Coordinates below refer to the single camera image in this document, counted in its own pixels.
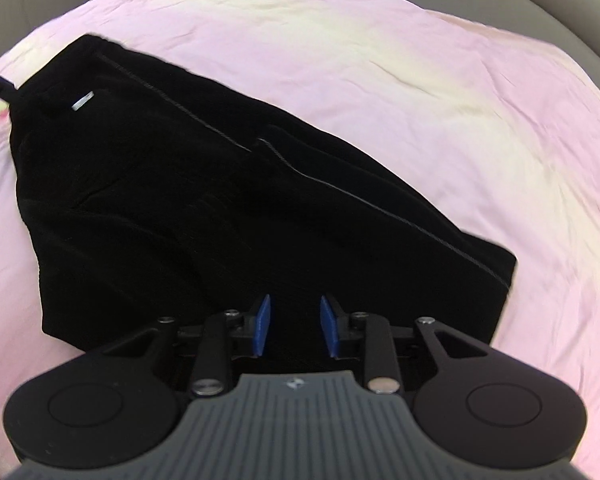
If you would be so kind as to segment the black pants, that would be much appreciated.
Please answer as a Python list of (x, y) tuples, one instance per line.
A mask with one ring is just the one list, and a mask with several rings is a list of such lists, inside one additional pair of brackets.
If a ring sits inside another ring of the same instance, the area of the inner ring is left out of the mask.
[(515, 257), (284, 110), (85, 35), (9, 115), (42, 329), (78, 349), (263, 299), (294, 337), (324, 296), (495, 333)]

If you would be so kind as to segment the pink floral bed duvet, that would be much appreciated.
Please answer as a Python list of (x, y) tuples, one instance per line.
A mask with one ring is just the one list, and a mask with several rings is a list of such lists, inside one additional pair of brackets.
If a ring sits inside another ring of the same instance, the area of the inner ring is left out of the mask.
[(0, 57), (21, 84), (92, 32), (355, 145), (508, 248), (496, 348), (588, 410), (600, 479), (600, 90), (561, 50), (405, 0), (91, 0)]

